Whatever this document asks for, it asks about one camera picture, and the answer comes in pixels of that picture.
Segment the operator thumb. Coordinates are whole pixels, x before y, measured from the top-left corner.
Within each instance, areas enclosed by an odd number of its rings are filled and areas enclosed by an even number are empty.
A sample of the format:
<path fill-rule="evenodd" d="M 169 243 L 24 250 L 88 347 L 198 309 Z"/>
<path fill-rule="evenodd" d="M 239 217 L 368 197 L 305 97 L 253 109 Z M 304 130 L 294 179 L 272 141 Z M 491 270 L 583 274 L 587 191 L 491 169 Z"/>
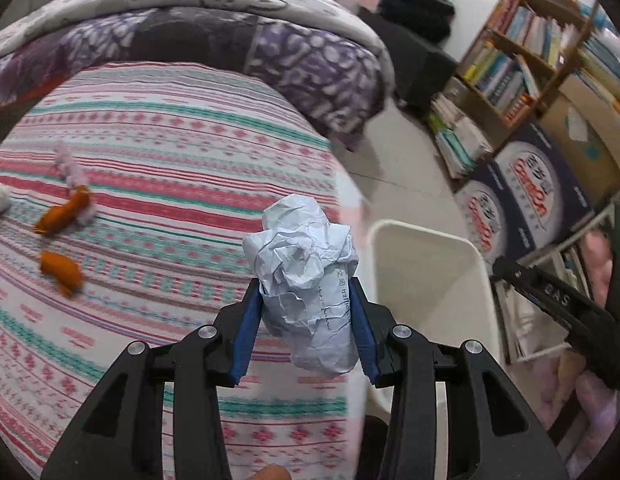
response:
<path fill-rule="evenodd" d="M 278 465 L 267 465 L 253 474 L 249 480 L 290 480 L 289 471 Z"/>

